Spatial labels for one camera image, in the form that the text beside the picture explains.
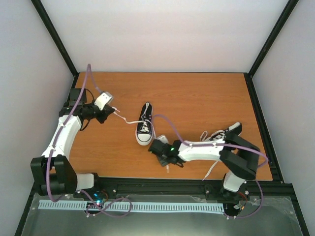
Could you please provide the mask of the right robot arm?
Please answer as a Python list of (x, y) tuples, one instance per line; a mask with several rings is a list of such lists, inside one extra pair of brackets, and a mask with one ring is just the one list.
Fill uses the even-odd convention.
[(245, 181), (256, 179), (260, 157), (258, 147), (233, 133), (213, 141), (175, 140), (172, 144), (161, 136), (153, 140), (148, 152), (164, 166), (182, 167), (186, 162), (197, 160), (221, 162), (228, 168), (222, 188), (233, 193), (238, 192)]

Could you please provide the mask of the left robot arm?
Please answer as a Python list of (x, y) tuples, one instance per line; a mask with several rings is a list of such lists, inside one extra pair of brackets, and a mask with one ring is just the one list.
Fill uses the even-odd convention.
[(102, 185), (96, 173), (78, 174), (69, 162), (69, 155), (79, 131), (86, 126), (84, 121), (96, 119), (103, 124), (114, 108), (109, 104), (113, 96), (102, 92), (87, 102), (88, 90), (72, 88), (69, 98), (59, 111), (58, 126), (47, 149), (40, 157), (31, 160), (31, 172), (35, 189), (41, 196), (73, 194), (84, 189), (92, 198), (102, 194)]

